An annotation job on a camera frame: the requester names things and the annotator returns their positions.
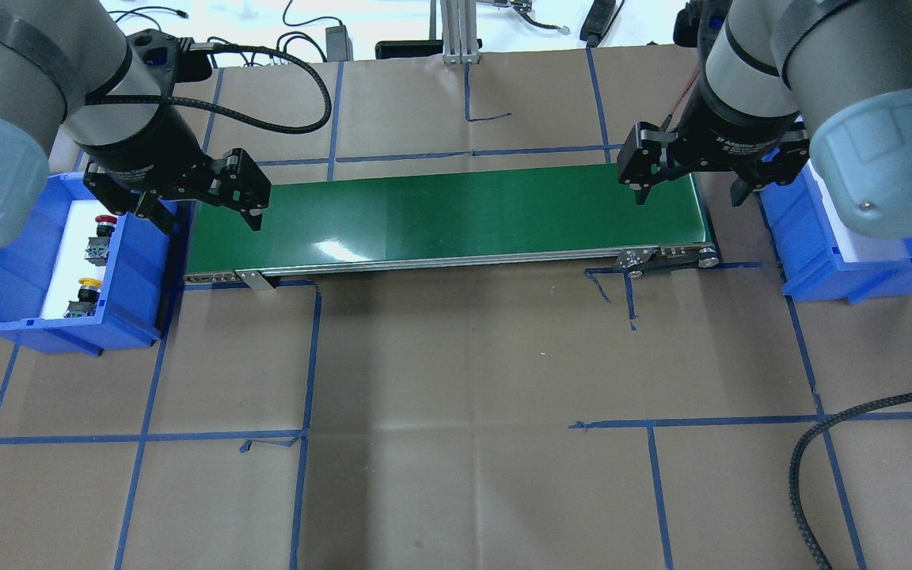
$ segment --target blue plastic bin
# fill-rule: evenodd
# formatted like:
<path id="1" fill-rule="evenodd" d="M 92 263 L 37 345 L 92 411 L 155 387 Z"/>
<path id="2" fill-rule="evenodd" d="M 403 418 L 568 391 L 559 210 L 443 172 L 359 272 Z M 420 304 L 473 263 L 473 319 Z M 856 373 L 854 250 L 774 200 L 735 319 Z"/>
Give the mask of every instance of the blue plastic bin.
<path id="1" fill-rule="evenodd" d="M 0 249 L 0 336 L 37 352 L 82 352 L 150 346 L 160 338 L 157 306 L 169 238 L 153 224 L 120 217 L 93 317 L 40 318 L 55 269 L 69 205 L 91 200 L 82 173 L 48 178 L 16 241 Z"/>
<path id="2" fill-rule="evenodd" d="M 902 259 L 846 262 L 807 167 L 795 183 L 771 185 L 761 196 L 788 279 L 785 295 L 799 302 L 845 298 L 859 303 L 912 293 L 912 238 L 902 241 L 907 252 Z"/>

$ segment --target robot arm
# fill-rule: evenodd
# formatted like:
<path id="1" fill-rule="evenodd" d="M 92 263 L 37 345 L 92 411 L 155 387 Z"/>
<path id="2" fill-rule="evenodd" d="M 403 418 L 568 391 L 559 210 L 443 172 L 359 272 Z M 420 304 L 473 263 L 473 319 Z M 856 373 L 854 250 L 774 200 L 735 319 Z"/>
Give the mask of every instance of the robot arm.
<path id="1" fill-rule="evenodd" d="M 173 216 L 159 200 L 199 200 L 233 208 L 259 230 L 268 178 L 243 149 L 207 156 L 167 104 L 175 83 L 210 77 L 207 53 L 229 48 L 241 47 L 157 30 L 127 39 L 97 0 L 0 0 L 0 246 L 25 226 L 60 126 L 90 157 L 84 183 L 113 214 L 135 213 L 171 231 Z M 232 115 L 282 133 L 322 127 L 330 113 L 325 83 L 304 62 L 279 55 L 315 79 L 323 117 L 281 127 Z"/>
<path id="2" fill-rule="evenodd" d="M 622 147 L 638 203 L 734 170 L 738 205 L 789 184 L 810 150 L 851 230 L 912 237 L 912 1 L 695 0 L 674 40 L 698 46 L 701 72 L 677 127 L 637 123 Z"/>

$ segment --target blue box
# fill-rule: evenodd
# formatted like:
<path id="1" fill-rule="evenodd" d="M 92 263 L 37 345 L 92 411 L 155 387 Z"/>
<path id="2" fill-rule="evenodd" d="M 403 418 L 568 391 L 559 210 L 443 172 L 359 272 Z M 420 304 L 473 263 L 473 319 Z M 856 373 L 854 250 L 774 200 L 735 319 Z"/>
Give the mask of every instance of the blue box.
<path id="1" fill-rule="evenodd" d="M 912 238 L 904 239 L 900 259 L 847 262 L 837 245 L 822 191 L 806 167 L 788 187 L 761 192 L 776 249 L 783 262 L 783 293 L 799 302 L 912 293 Z"/>
<path id="2" fill-rule="evenodd" d="M 169 237 L 153 224 L 120 217 L 109 246 L 104 286 L 92 317 L 40 318 L 69 206 L 91 200 L 82 173 L 50 177 L 16 241 L 0 249 L 0 336 L 37 352 L 150 346 L 156 328 Z"/>

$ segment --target green conveyor belt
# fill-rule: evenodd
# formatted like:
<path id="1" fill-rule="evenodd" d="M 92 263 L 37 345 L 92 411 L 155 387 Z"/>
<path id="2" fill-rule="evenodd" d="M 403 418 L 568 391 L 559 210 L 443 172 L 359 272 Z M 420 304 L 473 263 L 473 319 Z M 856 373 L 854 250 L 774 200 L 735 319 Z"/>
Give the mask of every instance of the green conveyor belt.
<path id="1" fill-rule="evenodd" d="M 188 276 L 438 267 L 615 255 L 713 241 L 692 177 L 647 205 L 614 165 L 276 185 L 263 230 L 200 206 Z"/>

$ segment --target black plug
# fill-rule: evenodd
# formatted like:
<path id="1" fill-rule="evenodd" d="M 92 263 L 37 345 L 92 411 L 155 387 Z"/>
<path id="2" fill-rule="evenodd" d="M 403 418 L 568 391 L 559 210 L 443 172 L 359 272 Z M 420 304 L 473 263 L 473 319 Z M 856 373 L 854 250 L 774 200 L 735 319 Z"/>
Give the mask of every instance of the black plug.
<path id="1" fill-rule="evenodd" d="M 596 48 L 604 40 L 614 17 L 614 3 L 615 0 L 593 0 L 590 13 L 579 29 L 579 39 L 586 42 L 587 48 Z"/>

